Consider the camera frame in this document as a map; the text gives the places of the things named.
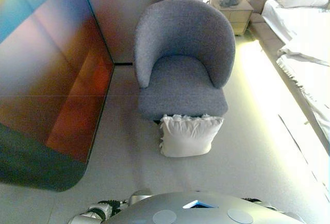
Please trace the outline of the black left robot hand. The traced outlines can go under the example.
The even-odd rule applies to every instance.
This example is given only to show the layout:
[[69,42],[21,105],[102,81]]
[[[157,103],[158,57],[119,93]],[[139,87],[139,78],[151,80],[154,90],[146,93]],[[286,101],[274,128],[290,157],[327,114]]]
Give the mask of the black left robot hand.
[[95,213],[101,219],[109,219],[111,216],[119,213],[124,207],[128,206],[126,200],[103,200],[90,205],[88,212]]

